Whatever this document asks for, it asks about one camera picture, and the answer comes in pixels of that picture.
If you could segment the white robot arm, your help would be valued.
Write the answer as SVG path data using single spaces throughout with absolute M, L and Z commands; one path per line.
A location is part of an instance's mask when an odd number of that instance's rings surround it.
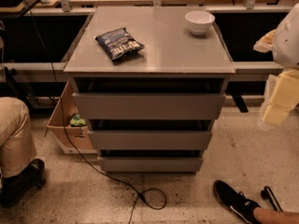
M 275 63 L 283 67 L 270 75 L 264 90 L 264 102 L 258 125 L 272 130 L 299 105 L 299 4 L 296 4 L 278 27 L 260 38 L 253 49 L 272 52 Z

